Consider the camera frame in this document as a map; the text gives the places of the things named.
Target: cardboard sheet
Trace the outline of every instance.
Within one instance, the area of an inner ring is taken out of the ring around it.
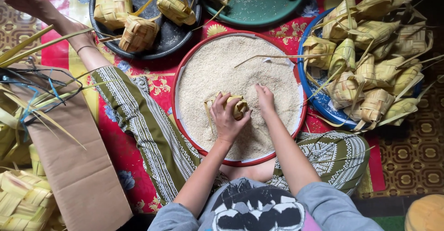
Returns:
[[[11,67],[28,68],[25,64]],[[37,68],[51,69],[47,66]],[[45,85],[35,75],[27,78]],[[56,71],[52,72],[51,78],[64,82],[71,79]],[[71,83],[61,93],[77,88],[76,83]],[[12,85],[12,90],[25,100],[34,94],[30,89],[16,85]],[[132,217],[132,212],[83,94],[80,92],[67,101],[66,106],[59,105],[47,115],[86,148],[43,118],[55,135],[39,120],[28,126],[67,229],[115,231]]]

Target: green tray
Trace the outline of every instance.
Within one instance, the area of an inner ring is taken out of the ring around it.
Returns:
[[[204,8],[214,15],[220,5],[203,0]],[[219,20],[239,26],[259,27],[281,21],[291,13],[303,0],[230,0],[228,7],[219,14]]]

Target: green patterned pants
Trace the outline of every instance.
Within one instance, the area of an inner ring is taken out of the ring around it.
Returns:
[[[176,129],[163,109],[150,97],[146,78],[129,78],[122,70],[107,66],[92,74],[94,83],[110,106],[119,127],[134,135],[162,205],[174,200],[186,180],[201,162],[197,150]],[[360,136],[341,131],[309,135],[299,147],[312,162],[322,181],[350,195],[358,185],[369,160],[369,145]],[[214,187],[228,183],[218,173]],[[288,190],[279,161],[267,183]]]

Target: wrist band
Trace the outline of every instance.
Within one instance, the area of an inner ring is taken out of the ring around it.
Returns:
[[[95,46],[82,46],[82,47],[79,48],[79,50],[77,50],[77,55],[79,55],[80,50],[82,50],[82,48],[84,48],[84,47],[92,47],[92,48],[97,49],[97,51],[99,50],[99,49],[98,49],[97,47],[95,47]]]

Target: red floral mat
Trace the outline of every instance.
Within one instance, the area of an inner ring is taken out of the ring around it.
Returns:
[[[66,15],[70,15],[85,24],[89,24],[87,12],[87,3],[89,0],[51,0],[52,3]],[[262,33],[281,41],[289,52],[297,53],[297,48],[305,27],[319,13],[325,9],[337,6],[342,0],[307,0],[306,5],[300,7],[294,13],[292,20],[287,21],[275,28],[261,28],[252,31]],[[204,22],[210,19],[210,16],[204,14]],[[173,83],[176,68],[184,57],[186,52],[194,46],[199,40],[219,32],[234,30],[235,28],[225,23],[211,21],[196,34],[196,38],[189,44],[187,49],[180,50],[174,55],[155,61],[129,61],[115,56],[103,44],[99,45],[102,53],[114,65],[122,69],[128,75],[147,75],[150,86],[151,96],[168,113],[171,114],[171,85]],[[51,31],[50,34],[42,37],[42,43],[48,42],[58,37],[57,33]],[[43,65],[56,66],[70,69],[75,75],[85,72],[80,60],[75,52],[69,46],[67,41],[62,41],[54,46],[46,48],[41,53],[41,63]],[[98,97],[94,90],[84,92],[92,114],[95,116],[100,133],[108,149],[114,167],[118,172],[123,188],[126,190],[130,204],[135,212],[153,212],[158,211],[160,205],[156,198],[154,187],[150,178],[142,166],[142,157],[136,149],[135,140],[125,135],[115,123],[116,120],[109,114],[108,106]],[[313,116],[307,116],[305,132],[321,133],[332,128],[323,122],[320,122]],[[372,137],[369,143],[378,143],[377,138]],[[369,162],[369,173],[367,175],[367,191],[378,191],[385,189],[384,180],[381,171],[381,161],[379,146],[376,145],[371,150],[371,159]]]

